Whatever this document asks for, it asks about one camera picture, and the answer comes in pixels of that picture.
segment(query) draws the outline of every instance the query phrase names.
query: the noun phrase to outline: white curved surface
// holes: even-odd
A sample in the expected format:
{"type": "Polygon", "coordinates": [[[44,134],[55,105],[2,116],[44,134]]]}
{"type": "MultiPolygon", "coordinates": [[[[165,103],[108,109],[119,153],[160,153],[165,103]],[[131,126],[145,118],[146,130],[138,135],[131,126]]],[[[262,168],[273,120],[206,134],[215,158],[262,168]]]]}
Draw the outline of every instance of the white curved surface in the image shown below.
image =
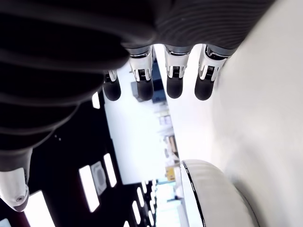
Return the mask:
{"type": "MultiPolygon", "coordinates": [[[[206,227],[254,227],[252,217],[237,189],[214,165],[186,160],[206,227]]],[[[187,170],[181,165],[189,226],[203,227],[187,170]]]]}
{"type": "MultiPolygon", "coordinates": [[[[303,1],[277,2],[228,60],[213,96],[194,95],[199,46],[184,92],[168,98],[181,159],[219,167],[244,194],[260,227],[303,223],[303,1]]],[[[162,47],[156,47],[166,81],[162,47]]]]}

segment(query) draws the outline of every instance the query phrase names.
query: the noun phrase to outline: rectangular light panel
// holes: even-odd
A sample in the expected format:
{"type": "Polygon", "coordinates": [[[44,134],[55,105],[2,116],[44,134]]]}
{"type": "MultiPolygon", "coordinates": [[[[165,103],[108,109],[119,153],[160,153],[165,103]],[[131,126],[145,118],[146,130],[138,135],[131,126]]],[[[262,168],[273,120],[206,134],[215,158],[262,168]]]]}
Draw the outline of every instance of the rectangular light panel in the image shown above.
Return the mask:
{"type": "Polygon", "coordinates": [[[138,198],[139,198],[139,201],[140,201],[140,205],[141,205],[141,207],[144,207],[144,199],[143,199],[142,191],[141,191],[140,187],[138,187],[137,193],[138,193],[138,198]]]}
{"type": "Polygon", "coordinates": [[[104,162],[107,170],[107,175],[109,177],[110,186],[114,187],[117,184],[116,175],[114,172],[114,167],[112,163],[112,159],[110,158],[110,154],[104,155],[104,162]]]}
{"type": "Polygon", "coordinates": [[[0,226],[1,227],[11,227],[9,220],[7,218],[0,221],[0,226]]]}
{"type": "Polygon", "coordinates": [[[93,95],[92,101],[93,101],[93,107],[96,108],[96,109],[100,109],[100,102],[99,102],[98,92],[96,92],[93,95]]]}
{"type": "Polygon", "coordinates": [[[93,176],[91,175],[90,166],[85,166],[79,169],[79,173],[86,201],[89,205],[89,210],[92,213],[97,209],[100,203],[95,189],[93,176]]]}
{"type": "Polygon", "coordinates": [[[139,213],[139,209],[138,209],[138,205],[137,205],[136,201],[133,202],[133,211],[134,211],[134,216],[136,218],[136,222],[139,225],[141,222],[141,217],[140,217],[140,213],[139,213]]]}
{"type": "Polygon", "coordinates": [[[31,227],[55,227],[42,191],[38,191],[28,198],[24,213],[31,227]]]}
{"type": "Polygon", "coordinates": [[[143,188],[144,194],[146,194],[147,193],[147,188],[146,188],[145,181],[142,181],[142,188],[143,188]]]}
{"type": "Polygon", "coordinates": [[[152,201],[150,201],[150,206],[151,206],[151,212],[152,212],[152,214],[154,214],[155,213],[155,207],[153,206],[152,201]]]}
{"type": "Polygon", "coordinates": [[[153,222],[152,212],[150,210],[148,211],[148,217],[150,218],[151,226],[153,226],[154,222],[153,222]]]}
{"type": "Polygon", "coordinates": [[[123,227],[129,227],[129,223],[128,221],[125,221],[124,226],[123,227]]]}
{"type": "Polygon", "coordinates": [[[151,192],[151,200],[152,200],[153,205],[155,205],[156,200],[155,200],[155,196],[153,195],[153,192],[151,192]]]}

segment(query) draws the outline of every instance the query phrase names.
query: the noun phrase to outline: black edge trim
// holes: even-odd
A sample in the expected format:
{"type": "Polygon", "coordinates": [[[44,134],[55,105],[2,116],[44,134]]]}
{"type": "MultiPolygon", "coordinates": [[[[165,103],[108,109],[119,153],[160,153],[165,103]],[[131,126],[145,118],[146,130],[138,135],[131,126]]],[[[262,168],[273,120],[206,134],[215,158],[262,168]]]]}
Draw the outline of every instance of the black edge trim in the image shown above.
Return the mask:
{"type": "Polygon", "coordinates": [[[199,202],[199,199],[198,199],[198,195],[197,195],[197,192],[196,192],[196,189],[195,189],[193,180],[191,179],[191,176],[190,176],[190,174],[189,174],[189,170],[188,170],[188,168],[187,168],[187,166],[186,166],[186,164],[185,164],[184,161],[182,161],[182,165],[183,165],[184,168],[186,169],[186,172],[187,172],[189,181],[190,181],[190,183],[191,183],[191,186],[193,187],[193,191],[194,191],[196,203],[197,203],[198,210],[199,210],[199,213],[200,213],[200,218],[201,218],[201,221],[202,221],[202,225],[203,225],[203,227],[206,227],[205,219],[204,219],[204,217],[203,217],[203,213],[202,213],[202,210],[201,210],[201,207],[200,207],[200,202],[199,202]]]}

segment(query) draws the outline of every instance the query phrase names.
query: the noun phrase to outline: black rubber fingertip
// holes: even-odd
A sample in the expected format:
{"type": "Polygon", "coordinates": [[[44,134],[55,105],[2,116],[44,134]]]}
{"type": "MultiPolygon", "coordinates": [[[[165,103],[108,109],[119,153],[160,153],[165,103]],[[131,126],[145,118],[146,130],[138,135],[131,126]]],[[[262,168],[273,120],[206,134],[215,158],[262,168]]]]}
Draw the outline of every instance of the black rubber fingertip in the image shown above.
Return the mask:
{"type": "Polygon", "coordinates": [[[110,100],[110,101],[116,101],[120,98],[121,96],[121,88],[120,88],[120,83],[119,83],[119,78],[114,82],[106,82],[103,84],[103,89],[105,96],[110,100]]]}
{"type": "Polygon", "coordinates": [[[170,78],[167,76],[166,91],[169,97],[179,98],[183,91],[183,78],[170,78]]]}
{"type": "Polygon", "coordinates": [[[153,83],[152,79],[149,81],[142,80],[137,82],[138,95],[143,101],[148,101],[153,96],[153,83]]]}
{"type": "Polygon", "coordinates": [[[214,88],[214,82],[208,79],[201,80],[199,75],[197,76],[195,95],[199,100],[207,100],[212,95],[214,88]]]}

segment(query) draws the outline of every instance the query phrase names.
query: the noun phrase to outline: white panel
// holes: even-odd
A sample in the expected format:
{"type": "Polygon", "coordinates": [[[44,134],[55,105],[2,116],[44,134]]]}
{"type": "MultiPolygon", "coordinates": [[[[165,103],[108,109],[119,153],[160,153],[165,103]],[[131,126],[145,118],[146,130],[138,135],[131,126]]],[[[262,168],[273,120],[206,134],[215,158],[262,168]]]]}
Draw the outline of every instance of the white panel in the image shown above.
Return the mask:
{"type": "Polygon", "coordinates": [[[38,191],[28,198],[24,213],[31,227],[55,227],[42,191],[38,191]]]}
{"type": "Polygon", "coordinates": [[[93,107],[96,109],[100,109],[100,102],[98,92],[96,92],[92,97],[93,107]]]}
{"type": "Polygon", "coordinates": [[[140,201],[140,206],[144,207],[144,199],[143,199],[142,191],[141,191],[140,187],[137,188],[137,194],[138,194],[138,198],[139,198],[139,201],[140,201]]]}
{"type": "Polygon", "coordinates": [[[153,226],[154,225],[154,221],[153,221],[153,217],[152,217],[152,212],[150,210],[148,211],[148,217],[150,219],[151,226],[153,226]]]}
{"type": "Polygon", "coordinates": [[[164,153],[159,148],[159,121],[154,112],[160,104],[151,100],[139,103],[132,94],[129,63],[117,71],[121,97],[110,102],[105,96],[105,111],[123,184],[165,176],[164,153]]]}
{"type": "Polygon", "coordinates": [[[189,224],[188,224],[188,220],[187,220],[186,213],[185,213],[183,205],[178,205],[177,206],[177,211],[178,211],[178,214],[179,214],[180,226],[181,227],[190,227],[189,224]]]}
{"type": "Polygon", "coordinates": [[[123,227],[129,227],[129,223],[128,221],[125,221],[124,226],[123,227]]]}
{"type": "Polygon", "coordinates": [[[146,194],[147,193],[147,188],[146,188],[146,184],[144,183],[144,181],[142,181],[142,188],[143,188],[144,194],[146,194]]]}
{"type": "Polygon", "coordinates": [[[115,171],[114,171],[114,167],[113,167],[113,163],[112,163],[110,154],[104,155],[104,161],[105,161],[107,174],[109,177],[110,186],[114,187],[117,183],[117,179],[116,179],[116,175],[115,175],[115,171]]]}
{"type": "Polygon", "coordinates": [[[94,212],[100,203],[95,189],[93,177],[91,175],[90,166],[85,166],[79,169],[79,173],[85,198],[89,205],[89,210],[90,212],[94,212]]]}
{"type": "Polygon", "coordinates": [[[151,192],[151,201],[152,201],[153,205],[156,204],[155,193],[153,193],[153,192],[151,192]]]}
{"type": "MultiPolygon", "coordinates": [[[[303,223],[302,8],[301,0],[276,1],[227,61],[207,101],[194,94],[196,46],[183,94],[168,98],[180,159],[221,168],[260,226],[303,223]]],[[[163,47],[155,50],[166,81],[163,47]]]]}
{"type": "Polygon", "coordinates": [[[152,200],[150,201],[150,206],[151,206],[151,212],[152,212],[152,214],[154,214],[155,213],[155,207],[153,206],[152,200]]]}
{"type": "Polygon", "coordinates": [[[133,202],[132,207],[133,207],[133,211],[134,211],[134,216],[136,218],[136,222],[139,225],[141,222],[141,217],[140,217],[140,213],[139,213],[139,209],[138,209],[138,205],[137,205],[136,201],[133,202]]]}
{"type": "Polygon", "coordinates": [[[9,220],[7,218],[0,221],[0,226],[1,227],[11,227],[9,220]]]}

